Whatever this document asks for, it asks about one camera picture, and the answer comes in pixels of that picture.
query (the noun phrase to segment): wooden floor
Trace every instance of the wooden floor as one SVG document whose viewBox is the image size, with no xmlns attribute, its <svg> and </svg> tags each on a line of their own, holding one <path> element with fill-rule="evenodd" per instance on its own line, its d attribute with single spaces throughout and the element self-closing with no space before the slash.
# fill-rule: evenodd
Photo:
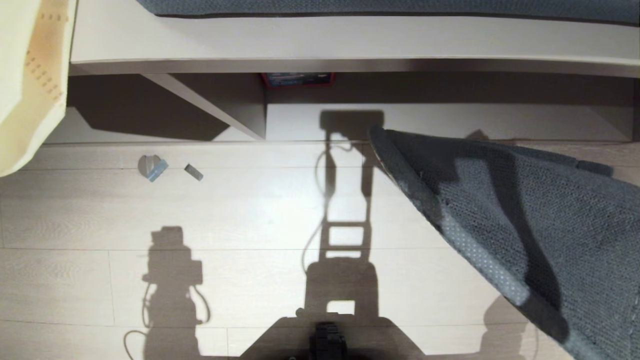
<svg viewBox="0 0 640 360">
<path fill-rule="evenodd" d="M 640 184 L 638 145 L 528 145 L 614 165 Z M 323 151 L 44 147 L 0 178 L 0 359 L 129 359 L 125 343 L 134 360 L 287 359 L 321 320 L 375 360 L 570 358 L 365 161 L 367 144 L 333 144 L 335 168 Z M 144 154 L 170 164 L 154 183 L 138 174 Z M 337 252 L 351 259 L 321 246 L 325 175 L 335 175 L 329 221 L 366 222 L 371 205 L 371 243 Z M 328 242 L 363 237 L 333 228 Z"/>
</svg>

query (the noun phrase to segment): small metal piece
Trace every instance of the small metal piece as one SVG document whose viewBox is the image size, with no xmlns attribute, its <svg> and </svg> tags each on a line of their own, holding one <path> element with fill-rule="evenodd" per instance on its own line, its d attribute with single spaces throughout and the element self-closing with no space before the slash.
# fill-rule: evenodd
<svg viewBox="0 0 640 360">
<path fill-rule="evenodd" d="M 144 155 L 138 161 L 138 170 L 142 176 L 146 177 L 152 183 L 169 167 L 165 160 L 158 155 Z"/>
<path fill-rule="evenodd" d="M 187 164 L 187 167 L 184 168 L 184 171 L 188 172 L 189 175 L 195 177 L 196 180 L 198 180 L 198 181 L 201 181 L 202 178 L 204 177 L 204 175 L 202 175 L 202 173 L 199 172 L 198 169 L 193 167 L 191 164 Z"/>
</svg>

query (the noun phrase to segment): cream paper bag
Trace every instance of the cream paper bag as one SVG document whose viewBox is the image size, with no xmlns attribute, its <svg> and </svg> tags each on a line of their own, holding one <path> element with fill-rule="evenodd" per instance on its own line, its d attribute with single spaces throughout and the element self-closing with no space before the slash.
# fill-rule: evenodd
<svg viewBox="0 0 640 360">
<path fill-rule="evenodd" d="M 0 176 L 24 166 L 65 115 L 76 0 L 0 1 Z"/>
</svg>

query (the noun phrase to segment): knitted fabric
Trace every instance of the knitted fabric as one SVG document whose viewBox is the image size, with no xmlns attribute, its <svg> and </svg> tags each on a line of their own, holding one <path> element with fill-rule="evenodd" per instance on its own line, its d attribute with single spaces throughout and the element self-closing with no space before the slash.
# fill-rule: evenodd
<svg viewBox="0 0 640 360">
<path fill-rule="evenodd" d="M 640 359 L 640 188 L 521 147 L 381 128 L 371 142 L 445 240 L 573 357 Z"/>
<path fill-rule="evenodd" d="M 160 16 L 489 15 L 639 25 L 638 0 L 138 0 Z"/>
</svg>

